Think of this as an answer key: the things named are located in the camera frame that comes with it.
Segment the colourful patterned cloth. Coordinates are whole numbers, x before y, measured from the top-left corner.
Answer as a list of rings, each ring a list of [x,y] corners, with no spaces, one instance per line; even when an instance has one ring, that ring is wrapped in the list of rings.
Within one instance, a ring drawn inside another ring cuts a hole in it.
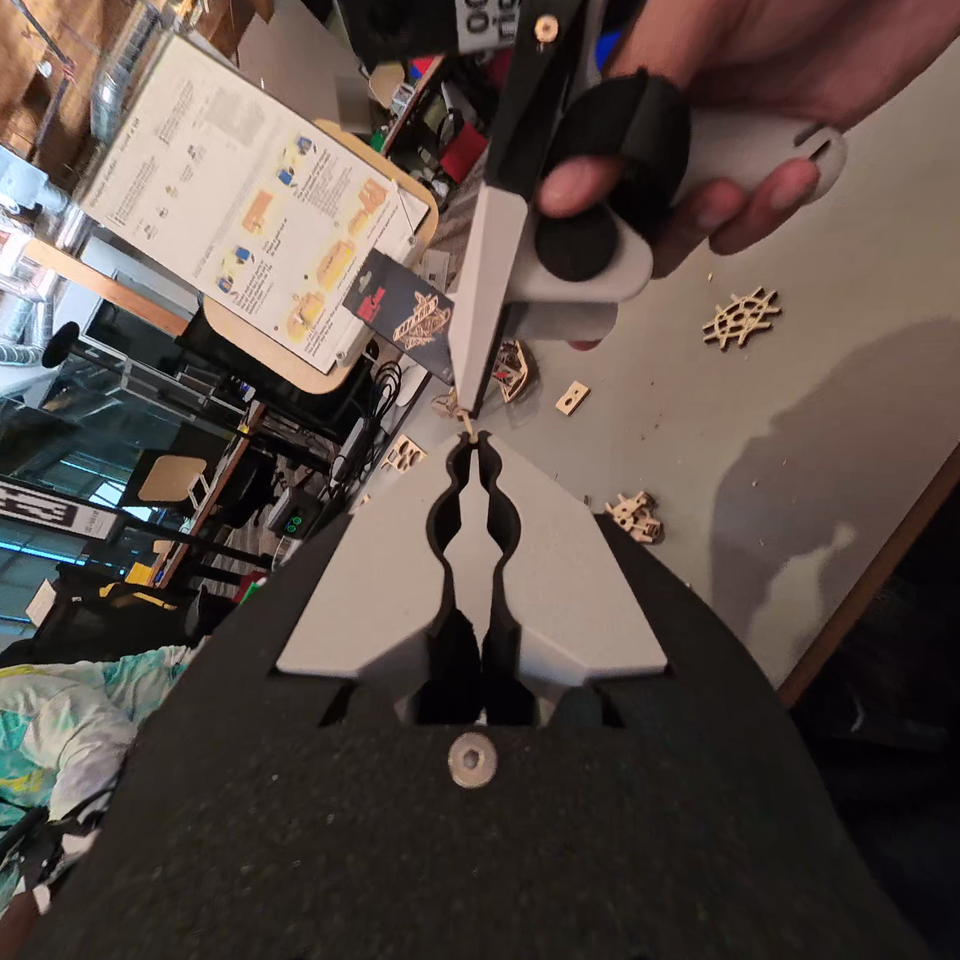
[[[92,844],[140,728],[198,648],[164,646],[112,662],[23,664],[1,671],[2,836],[33,810],[66,827],[55,879]]]

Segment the black model package card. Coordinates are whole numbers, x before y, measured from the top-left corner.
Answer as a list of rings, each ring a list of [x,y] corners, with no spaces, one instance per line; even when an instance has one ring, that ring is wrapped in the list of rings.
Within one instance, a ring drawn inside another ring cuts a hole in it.
[[[453,300],[414,270],[373,249],[346,293],[343,307],[451,387]]]

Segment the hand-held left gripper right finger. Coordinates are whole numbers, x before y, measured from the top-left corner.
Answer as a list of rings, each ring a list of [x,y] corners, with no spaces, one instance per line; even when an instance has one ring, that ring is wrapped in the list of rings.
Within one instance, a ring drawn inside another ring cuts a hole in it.
[[[570,690],[665,673],[668,659],[589,507],[503,440],[478,436],[500,550],[481,654],[486,721],[538,726]]]

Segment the wooden plywood model with red plane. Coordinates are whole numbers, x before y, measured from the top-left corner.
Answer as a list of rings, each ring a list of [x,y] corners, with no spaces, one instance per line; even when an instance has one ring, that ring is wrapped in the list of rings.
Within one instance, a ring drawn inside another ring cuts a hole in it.
[[[511,404],[524,391],[530,377],[530,366],[520,340],[504,340],[495,356],[491,372],[504,404]]]

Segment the grey desk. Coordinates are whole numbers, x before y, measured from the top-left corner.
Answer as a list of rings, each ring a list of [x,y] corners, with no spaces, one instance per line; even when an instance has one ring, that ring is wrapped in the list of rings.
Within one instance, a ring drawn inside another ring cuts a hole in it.
[[[478,427],[601,511],[653,495],[653,550],[783,685],[958,445],[959,54],[846,137],[837,184],[731,257],[699,248],[598,347],[531,344]],[[714,307],[778,292],[771,329],[705,344]],[[574,381],[576,412],[555,404]]]

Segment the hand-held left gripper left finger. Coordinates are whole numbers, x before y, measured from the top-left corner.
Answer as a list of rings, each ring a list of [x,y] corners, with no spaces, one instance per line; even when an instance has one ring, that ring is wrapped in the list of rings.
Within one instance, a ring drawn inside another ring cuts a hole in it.
[[[372,688],[414,722],[479,719],[481,656],[445,555],[473,453],[469,434],[450,438],[351,515],[279,672]]]

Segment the person's dark pants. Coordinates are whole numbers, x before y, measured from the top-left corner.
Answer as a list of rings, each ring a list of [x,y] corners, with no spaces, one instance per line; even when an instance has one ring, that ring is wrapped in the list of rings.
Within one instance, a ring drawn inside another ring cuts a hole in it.
[[[791,709],[871,874],[959,957],[959,493]]]

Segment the wooden radial engine model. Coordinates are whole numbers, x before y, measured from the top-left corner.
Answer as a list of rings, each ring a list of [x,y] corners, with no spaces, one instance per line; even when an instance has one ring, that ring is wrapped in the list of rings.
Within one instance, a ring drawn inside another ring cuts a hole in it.
[[[645,490],[630,497],[618,494],[616,503],[605,503],[605,511],[616,525],[644,546],[660,543],[665,535],[664,524],[655,515],[656,507],[656,499]]]

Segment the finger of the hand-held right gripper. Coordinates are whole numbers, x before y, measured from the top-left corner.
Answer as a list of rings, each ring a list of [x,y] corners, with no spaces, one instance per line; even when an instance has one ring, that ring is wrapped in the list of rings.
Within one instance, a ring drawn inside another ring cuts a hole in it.
[[[483,401],[534,193],[533,183],[518,193],[482,183],[477,194],[448,328],[453,384],[465,412],[476,411]]]

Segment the person's right hand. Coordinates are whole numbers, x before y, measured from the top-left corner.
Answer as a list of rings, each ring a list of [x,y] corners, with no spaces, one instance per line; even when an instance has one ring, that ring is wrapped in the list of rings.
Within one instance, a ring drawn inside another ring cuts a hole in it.
[[[957,1],[651,1],[623,30],[606,78],[645,70],[694,106],[857,126],[958,39]],[[819,174],[793,159],[750,194],[704,184],[654,229],[653,279],[701,244],[719,256],[774,234],[808,202]]]

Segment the wooden spoked wheel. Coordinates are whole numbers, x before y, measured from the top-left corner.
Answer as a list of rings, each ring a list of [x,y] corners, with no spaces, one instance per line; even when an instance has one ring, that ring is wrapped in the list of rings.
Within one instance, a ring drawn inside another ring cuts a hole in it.
[[[752,336],[771,330],[782,312],[776,290],[758,287],[750,294],[733,294],[728,303],[715,305],[711,320],[702,327],[702,342],[721,352],[731,345],[743,349]]]

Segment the white instruction sign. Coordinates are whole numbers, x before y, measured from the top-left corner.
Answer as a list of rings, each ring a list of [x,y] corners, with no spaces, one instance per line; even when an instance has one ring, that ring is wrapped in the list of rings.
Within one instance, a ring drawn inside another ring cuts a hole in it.
[[[324,374],[345,364],[358,318],[343,301],[370,251],[402,265],[427,211],[175,33],[150,57],[79,203]]]

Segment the beige chair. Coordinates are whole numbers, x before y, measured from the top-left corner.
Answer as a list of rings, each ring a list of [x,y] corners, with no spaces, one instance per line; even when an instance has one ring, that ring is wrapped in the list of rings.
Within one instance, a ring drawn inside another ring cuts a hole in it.
[[[193,510],[210,491],[207,461],[199,457],[165,453],[153,462],[138,489],[138,498],[149,505],[174,505],[188,501]]]

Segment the black device with green lights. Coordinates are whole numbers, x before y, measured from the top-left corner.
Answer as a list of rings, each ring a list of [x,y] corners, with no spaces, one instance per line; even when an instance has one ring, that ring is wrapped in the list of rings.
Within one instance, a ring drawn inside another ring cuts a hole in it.
[[[320,499],[299,486],[289,486],[271,507],[267,528],[279,538],[303,541],[316,525],[323,504]]]

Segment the wooden part sheet with cutouts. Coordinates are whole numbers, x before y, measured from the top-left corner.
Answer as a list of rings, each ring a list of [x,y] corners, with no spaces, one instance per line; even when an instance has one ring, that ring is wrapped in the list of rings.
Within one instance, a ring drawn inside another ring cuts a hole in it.
[[[400,434],[385,452],[380,462],[380,469],[406,474],[416,464],[423,462],[426,457],[426,450],[421,448],[412,438]]]

